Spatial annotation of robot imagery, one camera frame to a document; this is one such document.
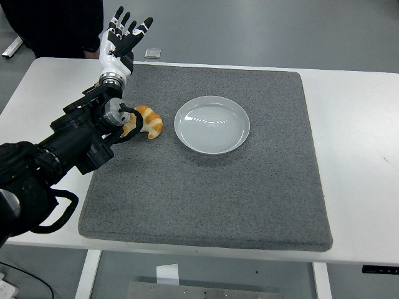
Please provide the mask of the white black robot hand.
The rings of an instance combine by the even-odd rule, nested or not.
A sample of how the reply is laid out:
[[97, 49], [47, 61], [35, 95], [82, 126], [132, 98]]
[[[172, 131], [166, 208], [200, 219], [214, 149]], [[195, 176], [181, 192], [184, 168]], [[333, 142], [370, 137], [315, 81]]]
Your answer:
[[136, 21], [128, 23], [129, 18], [130, 12], [119, 7], [102, 35], [99, 53], [101, 82], [115, 78], [124, 85], [133, 72], [133, 48], [144, 38], [153, 24], [153, 18], [149, 17], [141, 24]]

